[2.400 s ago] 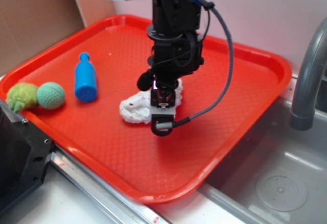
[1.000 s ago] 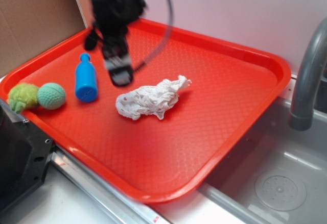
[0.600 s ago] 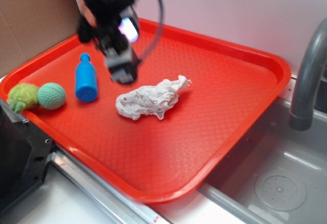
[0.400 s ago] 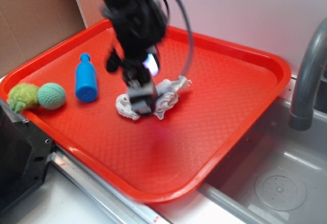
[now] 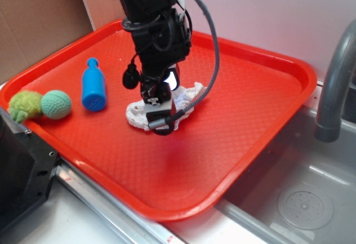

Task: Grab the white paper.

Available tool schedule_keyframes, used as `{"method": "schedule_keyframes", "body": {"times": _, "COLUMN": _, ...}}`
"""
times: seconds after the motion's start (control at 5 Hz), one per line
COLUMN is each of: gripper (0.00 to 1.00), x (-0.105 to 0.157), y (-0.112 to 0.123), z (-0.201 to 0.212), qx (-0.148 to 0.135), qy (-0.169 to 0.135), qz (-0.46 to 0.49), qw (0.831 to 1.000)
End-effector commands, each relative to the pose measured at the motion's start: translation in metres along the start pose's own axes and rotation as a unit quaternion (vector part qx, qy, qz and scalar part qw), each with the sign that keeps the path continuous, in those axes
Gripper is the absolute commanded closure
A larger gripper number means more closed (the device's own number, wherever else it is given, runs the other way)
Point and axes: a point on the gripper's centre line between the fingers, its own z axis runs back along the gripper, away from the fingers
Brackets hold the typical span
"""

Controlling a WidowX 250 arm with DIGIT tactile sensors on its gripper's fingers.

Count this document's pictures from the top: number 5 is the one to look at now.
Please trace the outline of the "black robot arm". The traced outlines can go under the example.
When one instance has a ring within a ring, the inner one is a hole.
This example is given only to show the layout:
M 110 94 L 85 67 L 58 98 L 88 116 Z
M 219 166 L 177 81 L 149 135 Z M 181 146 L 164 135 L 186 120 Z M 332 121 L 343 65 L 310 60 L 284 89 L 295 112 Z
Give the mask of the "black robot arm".
M 127 89 L 140 87 L 148 127 L 157 135 L 168 135 L 175 129 L 176 114 L 169 75 L 179 75 L 178 63 L 190 53 L 191 23 L 174 7 L 178 0 L 120 0 L 125 19 L 122 28 L 130 33 L 135 45 L 134 61 L 123 74 Z

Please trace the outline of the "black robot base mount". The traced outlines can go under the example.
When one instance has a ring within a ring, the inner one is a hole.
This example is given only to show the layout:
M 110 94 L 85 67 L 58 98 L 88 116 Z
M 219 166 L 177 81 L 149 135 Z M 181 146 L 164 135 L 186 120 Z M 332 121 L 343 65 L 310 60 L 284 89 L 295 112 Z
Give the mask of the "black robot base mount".
M 1 109 L 1 233 L 48 199 L 58 152 Z

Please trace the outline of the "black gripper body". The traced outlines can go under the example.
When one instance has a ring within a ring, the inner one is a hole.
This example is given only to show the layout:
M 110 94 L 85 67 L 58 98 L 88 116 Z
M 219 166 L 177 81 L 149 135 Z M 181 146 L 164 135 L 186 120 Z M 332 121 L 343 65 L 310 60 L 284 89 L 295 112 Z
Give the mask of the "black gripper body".
M 185 15 L 176 8 L 163 11 L 148 22 L 132 23 L 125 18 L 122 26 L 131 34 L 142 67 L 139 72 L 135 60 L 131 60 L 123 74 L 125 88 L 136 88 L 139 82 L 161 82 L 167 69 L 190 53 L 191 30 Z

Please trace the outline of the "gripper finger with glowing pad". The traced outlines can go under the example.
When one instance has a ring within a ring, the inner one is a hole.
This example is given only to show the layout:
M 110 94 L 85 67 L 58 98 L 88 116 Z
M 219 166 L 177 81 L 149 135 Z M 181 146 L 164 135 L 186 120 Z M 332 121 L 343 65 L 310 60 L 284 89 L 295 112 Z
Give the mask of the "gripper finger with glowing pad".
M 167 83 L 171 91 L 175 91 L 180 86 L 180 69 L 179 65 L 173 64 L 164 74 L 164 82 Z
M 176 108 L 167 83 L 144 86 L 144 103 L 150 130 L 174 130 Z

